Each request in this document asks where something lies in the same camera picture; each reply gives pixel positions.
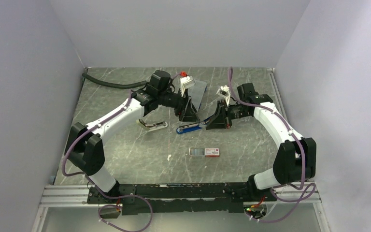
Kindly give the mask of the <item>blue black stapler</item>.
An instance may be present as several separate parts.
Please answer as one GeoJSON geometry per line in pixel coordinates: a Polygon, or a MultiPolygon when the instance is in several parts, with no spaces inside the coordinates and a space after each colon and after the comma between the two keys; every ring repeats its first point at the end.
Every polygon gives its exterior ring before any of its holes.
{"type": "Polygon", "coordinates": [[[176,129],[176,133],[177,134],[184,134],[184,133],[188,133],[188,132],[192,132],[192,131],[201,130],[201,129],[203,129],[207,126],[208,122],[210,121],[210,118],[211,117],[208,117],[205,120],[200,121],[200,122],[179,126],[176,129]]]}

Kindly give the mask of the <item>small beige white stapler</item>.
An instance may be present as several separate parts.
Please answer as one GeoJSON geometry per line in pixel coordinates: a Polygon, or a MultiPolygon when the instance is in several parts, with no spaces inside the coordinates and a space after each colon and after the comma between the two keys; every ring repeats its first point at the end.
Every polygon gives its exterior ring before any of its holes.
{"type": "Polygon", "coordinates": [[[156,131],[163,128],[166,128],[168,126],[168,123],[166,121],[158,122],[158,123],[151,123],[147,124],[142,119],[136,120],[137,125],[139,125],[141,128],[143,128],[145,131],[156,131]]]}

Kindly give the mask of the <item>red white staples box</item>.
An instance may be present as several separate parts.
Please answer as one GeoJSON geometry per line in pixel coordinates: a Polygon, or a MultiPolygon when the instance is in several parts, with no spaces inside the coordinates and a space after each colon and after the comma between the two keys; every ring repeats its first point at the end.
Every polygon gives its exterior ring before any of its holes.
{"type": "Polygon", "coordinates": [[[190,156],[196,156],[196,157],[219,157],[220,156],[219,148],[189,148],[188,152],[190,156]]]}

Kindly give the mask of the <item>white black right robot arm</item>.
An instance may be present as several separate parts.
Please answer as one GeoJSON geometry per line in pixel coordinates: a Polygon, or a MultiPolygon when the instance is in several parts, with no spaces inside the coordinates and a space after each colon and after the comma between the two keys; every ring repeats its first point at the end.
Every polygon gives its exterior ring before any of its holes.
{"type": "Polygon", "coordinates": [[[234,119],[254,117],[269,133],[278,151],[271,168],[249,177],[246,194],[253,201],[259,200],[265,190],[296,181],[311,179],[316,173],[316,142],[298,133],[279,113],[272,98],[259,94],[252,83],[237,88],[239,100],[230,104],[231,89],[221,86],[217,94],[215,113],[206,123],[207,130],[228,129],[234,119]]]}

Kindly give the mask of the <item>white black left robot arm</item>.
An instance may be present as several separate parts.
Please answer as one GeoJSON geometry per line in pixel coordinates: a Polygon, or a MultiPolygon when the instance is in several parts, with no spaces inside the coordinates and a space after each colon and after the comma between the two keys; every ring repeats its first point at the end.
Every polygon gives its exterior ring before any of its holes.
{"type": "Polygon", "coordinates": [[[62,174],[85,175],[98,187],[105,202],[115,202],[121,195],[120,184],[105,167],[104,144],[125,126],[159,106],[172,108],[179,121],[197,122],[197,109],[188,94],[188,89],[194,85],[194,78],[185,72],[171,76],[157,70],[142,88],[130,90],[120,106],[86,125],[72,125],[62,160],[62,174]]]}

